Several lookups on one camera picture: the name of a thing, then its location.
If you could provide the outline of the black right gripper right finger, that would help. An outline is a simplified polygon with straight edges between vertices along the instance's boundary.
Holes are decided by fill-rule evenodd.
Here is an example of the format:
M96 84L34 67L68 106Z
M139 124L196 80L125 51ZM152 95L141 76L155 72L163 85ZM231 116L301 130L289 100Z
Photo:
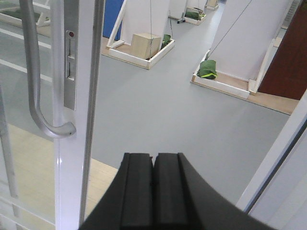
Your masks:
M269 230L215 191L183 153L154 163L154 225L159 230Z

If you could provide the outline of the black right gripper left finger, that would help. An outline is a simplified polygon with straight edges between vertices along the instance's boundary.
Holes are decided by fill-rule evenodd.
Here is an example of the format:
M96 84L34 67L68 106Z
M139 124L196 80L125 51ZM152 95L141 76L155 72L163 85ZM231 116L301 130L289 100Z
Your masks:
M81 225L82 230L151 230L153 228L152 159L125 153L111 185Z

